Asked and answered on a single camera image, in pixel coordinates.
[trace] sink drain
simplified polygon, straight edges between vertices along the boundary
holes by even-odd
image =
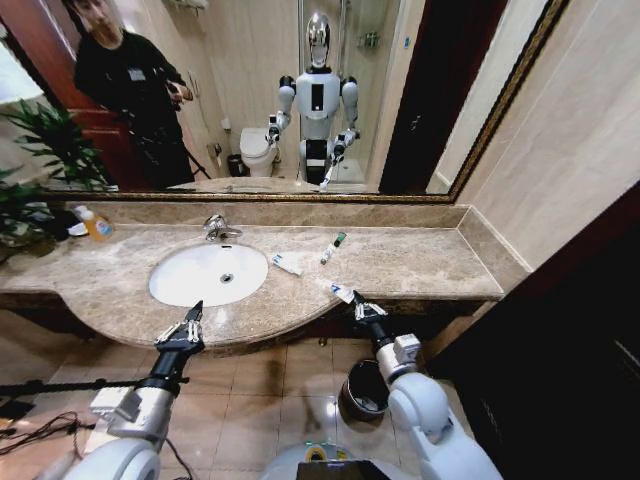
[[[224,275],[222,275],[220,277],[220,282],[221,283],[229,283],[233,280],[233,274],[231,273],[225,273]]]

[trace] soap dispenser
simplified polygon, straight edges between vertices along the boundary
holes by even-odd
[[[91,238],[104,242],[113,234],[113,227],[100,215],[95,214],[84,205],[76,207],[75,212],[87,227]]]

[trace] black trash can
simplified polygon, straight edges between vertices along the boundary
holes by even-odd
[[[229,167],[229,175],[232,177],[246,177],[249,174],[249,169],[242,161],[242,155],[229,155],[227,157],[227,165]]]
[[[351,367],[338,402],[340,410],[349,417],[370,422],[384,416],[388,399],[389,389],[380,374],[378,362],[361,360]]]

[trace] mirror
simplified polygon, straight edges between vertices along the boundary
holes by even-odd
[[[24,148],[0,167],[53,191],[451,200],[554,3],[0,2],[0,58],[41,88],[1,107]]]

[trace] toilet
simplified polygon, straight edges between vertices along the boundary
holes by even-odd
[[[278,147],[269,145],[266,136],[266,128],[243,128],[240,134],[240,154],[252,177],[271,176]]]

